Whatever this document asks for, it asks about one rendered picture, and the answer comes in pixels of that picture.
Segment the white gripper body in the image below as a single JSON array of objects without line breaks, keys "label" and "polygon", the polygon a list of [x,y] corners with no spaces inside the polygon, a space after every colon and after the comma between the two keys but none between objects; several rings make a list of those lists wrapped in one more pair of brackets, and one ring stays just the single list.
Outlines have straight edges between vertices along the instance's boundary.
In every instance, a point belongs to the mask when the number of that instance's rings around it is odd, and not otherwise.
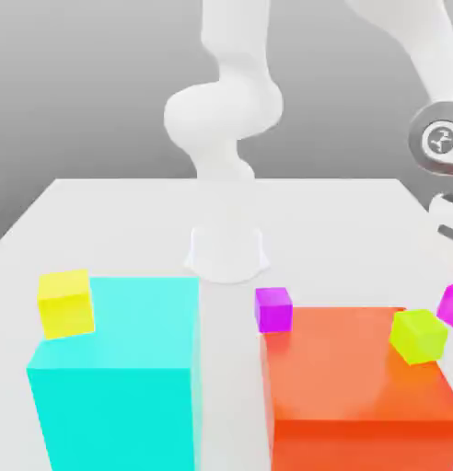
[{"label": "white gripper body", "polygon": [[453,269],[453,193],[439,193],[431,200],[428,214],[436,226],[436,242]]}]

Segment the small magenta cube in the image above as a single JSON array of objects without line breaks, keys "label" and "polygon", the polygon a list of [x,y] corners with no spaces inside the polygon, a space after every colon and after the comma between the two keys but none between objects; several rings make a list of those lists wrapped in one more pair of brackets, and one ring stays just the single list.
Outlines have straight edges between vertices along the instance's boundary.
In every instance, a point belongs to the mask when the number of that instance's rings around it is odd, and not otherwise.
[{"label": "small magenta cube", "polygon": [[257,288],[255,290],[255,318],[261,333],[291,331],[293,303],[286,288]]},{"label": "small magenta cube", "polygon": [[453,284],[450,284],[445,289],[436,315],[439,319],[453,327]]}]

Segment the small lime green cube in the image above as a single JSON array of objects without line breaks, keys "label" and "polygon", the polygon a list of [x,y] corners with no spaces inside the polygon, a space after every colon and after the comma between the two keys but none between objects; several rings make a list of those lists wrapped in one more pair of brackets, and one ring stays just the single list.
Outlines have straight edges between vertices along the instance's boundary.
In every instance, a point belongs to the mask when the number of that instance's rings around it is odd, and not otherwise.
[{"label": "small lime green cube", "polygon": [[409,364],[435,362],[442,358],[448,329],[425,309],[403,310],[394,314],[389,343]]}]

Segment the small yellow cube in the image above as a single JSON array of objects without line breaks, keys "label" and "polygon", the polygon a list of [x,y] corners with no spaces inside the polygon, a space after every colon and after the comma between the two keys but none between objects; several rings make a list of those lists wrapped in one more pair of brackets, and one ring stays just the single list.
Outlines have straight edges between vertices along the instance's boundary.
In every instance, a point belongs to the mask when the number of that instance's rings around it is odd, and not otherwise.
[{"label": "small yellow cube", "polygon": [[37,303],[46,339],[62,339],[95,331],[87,270],[42,274]]}]

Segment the large orange box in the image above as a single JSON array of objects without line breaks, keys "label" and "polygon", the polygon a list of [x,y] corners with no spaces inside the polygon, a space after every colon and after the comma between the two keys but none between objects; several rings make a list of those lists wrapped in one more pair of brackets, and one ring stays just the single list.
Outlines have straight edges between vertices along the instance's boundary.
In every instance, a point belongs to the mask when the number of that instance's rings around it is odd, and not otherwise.
[{"label": "large orange box", "polygon": [[261,337],[271,471],[453,471],[453,391],[389,344],[392,307],[298,307]]}]

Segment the large cyan box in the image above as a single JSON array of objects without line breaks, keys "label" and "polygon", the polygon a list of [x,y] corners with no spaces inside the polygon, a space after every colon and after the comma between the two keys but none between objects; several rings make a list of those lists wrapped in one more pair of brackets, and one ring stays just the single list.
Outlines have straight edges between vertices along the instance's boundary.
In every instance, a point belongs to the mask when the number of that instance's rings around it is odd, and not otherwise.
[{"label": "large cyan box", "polygon": [[199,281],[94,277],[95,330],[27,367],[52,471],[201,471]]}]

